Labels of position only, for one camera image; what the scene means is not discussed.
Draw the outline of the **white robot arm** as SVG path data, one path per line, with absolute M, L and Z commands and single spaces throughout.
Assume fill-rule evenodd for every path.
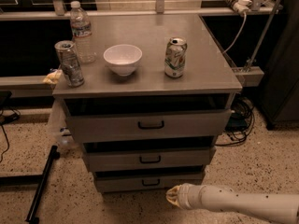
M 169 189 L 166 199 L 184 210 L 235 212 L 275 224 L 299 224 L 298 194 L 241 193 L 229 187 L 185 183 Z

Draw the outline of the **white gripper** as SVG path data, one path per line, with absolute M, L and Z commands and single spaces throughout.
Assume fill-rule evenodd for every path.
M 196 186 L 192 184 L 183 184 L 174 186 L 166 192 L 166 199 L 173 205 L 181 207 L 185 210 L 200 209 L 202 207 L 201 202 L 201 190 L 202 186 Z

